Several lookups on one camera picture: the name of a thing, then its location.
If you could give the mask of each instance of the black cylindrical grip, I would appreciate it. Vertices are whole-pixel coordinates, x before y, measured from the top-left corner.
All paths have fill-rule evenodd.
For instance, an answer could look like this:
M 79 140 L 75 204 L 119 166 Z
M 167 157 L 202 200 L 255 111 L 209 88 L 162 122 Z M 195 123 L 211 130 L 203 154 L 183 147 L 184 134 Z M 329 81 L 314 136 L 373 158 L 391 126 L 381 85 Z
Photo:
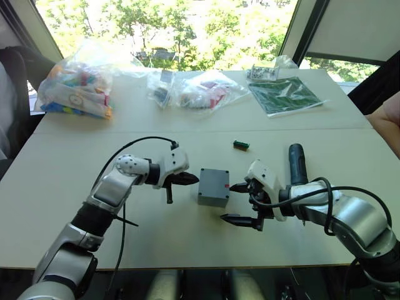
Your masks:
M 292 186 L 308 183 L 306 158 L 303 147 L 293 144 L 289 147 L 290 182 Z

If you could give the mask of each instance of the window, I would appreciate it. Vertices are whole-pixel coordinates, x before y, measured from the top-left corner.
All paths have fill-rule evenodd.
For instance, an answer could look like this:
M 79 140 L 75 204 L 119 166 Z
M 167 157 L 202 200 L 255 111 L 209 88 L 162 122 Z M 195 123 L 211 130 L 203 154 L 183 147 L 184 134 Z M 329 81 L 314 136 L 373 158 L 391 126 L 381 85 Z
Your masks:
M 297 0 L 37 0 L 64 57 L 84 38 L 145 66 L 247 69 L 275 58 Z
M 306 56 L 302 60 L 300 68 L 325 69 L 337 83 L 361 83 L 375 72 L 379 66 Z

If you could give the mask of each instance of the plastic bag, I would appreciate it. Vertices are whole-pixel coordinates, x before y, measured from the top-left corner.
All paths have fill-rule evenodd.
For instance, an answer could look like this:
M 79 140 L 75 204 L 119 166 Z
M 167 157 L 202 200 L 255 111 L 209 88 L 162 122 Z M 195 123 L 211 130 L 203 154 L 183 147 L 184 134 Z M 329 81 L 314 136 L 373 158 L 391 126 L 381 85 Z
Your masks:
M 255 66 L 246 71 L 246 78 L 249 82 L 275 81 L 278 79 L 280 69 L 298 69 L 298 65 L 287 55 L 278 56 L 274 61 L 267 63 L 274 64 L 274 67 Z
M 298 69 L 299 66 L 288 55 L 281 55 L 275 59 L 275 68 Z
M 180 108 L 215 111 L 248 93 L 248 89 L 222 72 L 212 70 L 191 79 L 176 81 L 172 99 Z
M 249 89 L 269 117 L 298 112 L 323 103 L 298 77 L 251 83 Z
M 175 72 L 156 70 L 147 75 L 147 96 L 161 108 L 165 108 L 171 100 L 171 89 Z
M 35 111 L 89 114 L 110 119 L 109 94 L 113 76 L 126 70 L 133 75 L 133 68 L 143 68 L 140 62 L 123 60 L 116 53 L 98 42 L 85 41 L 75 54 L 58 62 L 40 84 Z

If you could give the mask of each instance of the white table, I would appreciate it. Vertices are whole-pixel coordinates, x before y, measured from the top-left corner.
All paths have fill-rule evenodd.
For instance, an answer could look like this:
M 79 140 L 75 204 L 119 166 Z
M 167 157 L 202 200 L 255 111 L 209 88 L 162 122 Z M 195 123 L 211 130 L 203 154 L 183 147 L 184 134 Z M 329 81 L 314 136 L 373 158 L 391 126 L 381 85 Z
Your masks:
M 34 134 L 0 182 L 0 266 L 34 268 L 76 214 L 110 154 L 148 134 L 154 132 Z M 243 181 L 254 159 L 261 159 L 287 184 L 288 147 L 301 143 L 310 179 L 325 176 L 335 185 L 360 186 L 381 196 L 400 236 L 400 161 L 373 129 L 157 134 L 180 142 L 189 155 L 189 171 L 198 175 L 201 168 L 228 169 L 232 184 Z M 234 139 L 250 143 L 249 151 L 233 149 Z M 126 152 L 156 159 L 168 151 L 168 143 L 145 141 Z M 219 215 L 254 216 L 247 196 L 231 193 L 225 209 L 199 206 L 197 187 L 174 186 L 170 205 L 164 190 L 133 189 L 127 218 L 140 227 L 127 226 L 121 268 L 308 266 L 352 259 L 321 226 L 303 227 L 295 218 L 266 220 L 263 232 L 225 223 Z M 100 269 L 115 266 L 120 239 L 121 223 L 114 221 L 96 253 Z
M 224 72 L 228 77 L 247 86 L 243 71 Z M 190 78 L 199 72 L 180 73 Z M 146 78 L 119 77 L 114 80 L 111 99 L 115 102 L 114 118 L 110 121 L 88 116 L 46 114 L 35 133 L 131 133 L 131 132 L 206 132 L 256 131 L 282 129 L 371 128 L 341 88 L 325 70 L 283 69 L 279 77 L 298 76 L 321 100 L 322 106 L 293 114 L 290 117 L 268 118 L 249 93 L 240 101 L 216 111 L 212 116 L 180 109 L 159 109 L 146 98 Z

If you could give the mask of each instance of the gray electrical box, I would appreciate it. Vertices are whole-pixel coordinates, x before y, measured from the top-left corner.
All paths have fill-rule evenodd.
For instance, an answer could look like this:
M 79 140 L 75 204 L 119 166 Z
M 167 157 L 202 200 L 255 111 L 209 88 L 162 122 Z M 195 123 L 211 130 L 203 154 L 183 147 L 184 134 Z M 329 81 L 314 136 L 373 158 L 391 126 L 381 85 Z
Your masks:
M 229 171 L 201 169 L 199 204 L 224 208 L 229 199 Z

